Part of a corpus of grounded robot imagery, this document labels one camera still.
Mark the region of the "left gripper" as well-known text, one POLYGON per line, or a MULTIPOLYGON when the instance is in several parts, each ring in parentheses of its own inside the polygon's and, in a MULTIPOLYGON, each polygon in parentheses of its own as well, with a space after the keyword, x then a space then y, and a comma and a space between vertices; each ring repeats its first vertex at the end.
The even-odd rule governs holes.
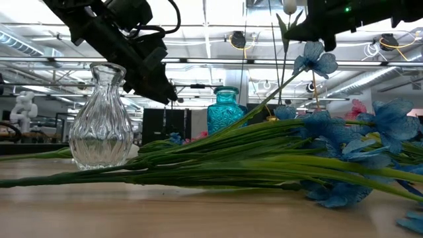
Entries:
POLYGON ((160 103, 178 99, 174 86, 166 76, 166 65, 157 64, 153 70, 144 66, 144 59, 158 47, 165 49, 159 37, 141 42, 125 37, 115 22, 104 15, 75 15, 71 17, 71 41, 79 45, 86 41, 110 63, 126 69, 124 90, 160 103))

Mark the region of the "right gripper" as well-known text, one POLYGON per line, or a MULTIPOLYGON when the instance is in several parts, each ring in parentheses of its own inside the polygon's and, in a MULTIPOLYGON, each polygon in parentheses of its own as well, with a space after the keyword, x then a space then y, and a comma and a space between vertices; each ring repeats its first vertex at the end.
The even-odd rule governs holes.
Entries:
POLYGON ((393 0, 307 0, 307 18, 286 32, 297 41, 321 39, 325 51, 336 47, 336 35, 388 19, 393 15, 393 0))

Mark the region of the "black cabinet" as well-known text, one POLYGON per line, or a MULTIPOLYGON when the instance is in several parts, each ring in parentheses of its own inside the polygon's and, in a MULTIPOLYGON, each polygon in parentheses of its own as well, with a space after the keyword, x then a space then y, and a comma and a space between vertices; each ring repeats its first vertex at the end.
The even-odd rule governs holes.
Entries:
POLYGON ((143 112, 142 144, 167 139, 178 133, 182 139, 191 138, 191 111, 146 108, 143 112))

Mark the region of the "black boom stand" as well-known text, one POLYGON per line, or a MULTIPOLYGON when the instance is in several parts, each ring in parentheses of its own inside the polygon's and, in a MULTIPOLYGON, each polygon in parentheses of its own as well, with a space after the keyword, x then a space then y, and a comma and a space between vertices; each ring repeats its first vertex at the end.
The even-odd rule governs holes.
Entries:
POLYGON ((173 105, 181 108, 207 108, 215 102, 216 96, 213 93, 215 88, 215 85, 200 83, 175 85, 174 89, 178 99, 173 105))

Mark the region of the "long ceiling light bar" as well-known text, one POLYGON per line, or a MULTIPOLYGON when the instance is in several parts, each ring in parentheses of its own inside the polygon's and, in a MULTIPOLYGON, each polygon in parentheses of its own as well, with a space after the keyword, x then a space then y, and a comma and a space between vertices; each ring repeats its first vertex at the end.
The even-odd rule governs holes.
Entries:
MULTIPOLYGON (((51 57, 9 57, 0 56, 0 61, 25 61, 25 62, 78 62, 92 63, 105 62, 104 58, 51 58, 51 57)), ((274 59, 202 59, 202 58, 165 58, 164 63, 195 63, 195 64, 257 64, 270 65, 282 64, 282 60, 274 59)), ((337 61, 339 66, 389 66, 389 67, 423 67, 423 61, 337 61)))

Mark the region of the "teal patterned glass vase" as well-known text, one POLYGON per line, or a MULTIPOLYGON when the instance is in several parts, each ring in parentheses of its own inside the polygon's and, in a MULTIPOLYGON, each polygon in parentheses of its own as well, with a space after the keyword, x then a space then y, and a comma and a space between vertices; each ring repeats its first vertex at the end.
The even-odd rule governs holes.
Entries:
POLYGON ((216 102, 207 109, 209 136, 234 124, 248 112, 247 107, 237 103, 238 88, 219 86, 213 93, 216 96, 216 102))

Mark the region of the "dark workbench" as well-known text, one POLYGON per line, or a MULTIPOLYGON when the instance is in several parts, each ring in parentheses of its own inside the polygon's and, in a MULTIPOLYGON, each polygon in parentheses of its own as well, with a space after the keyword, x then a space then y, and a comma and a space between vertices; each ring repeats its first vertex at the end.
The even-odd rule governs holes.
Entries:
POLYGON ((67 143, 0 143, 0 156, 43 153, 68 146, 67 143))

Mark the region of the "clear ribbed glass vase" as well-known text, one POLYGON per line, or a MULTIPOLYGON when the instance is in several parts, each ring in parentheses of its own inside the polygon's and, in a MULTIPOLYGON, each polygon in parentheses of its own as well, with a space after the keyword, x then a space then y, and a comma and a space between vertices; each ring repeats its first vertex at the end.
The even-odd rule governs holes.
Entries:
POLYGON ((92 95, 69 131, 72 156, 81 171, 123 165, 133 142, 130 117, 119 88, 126 70, 115 63, 92 63, 92 95))

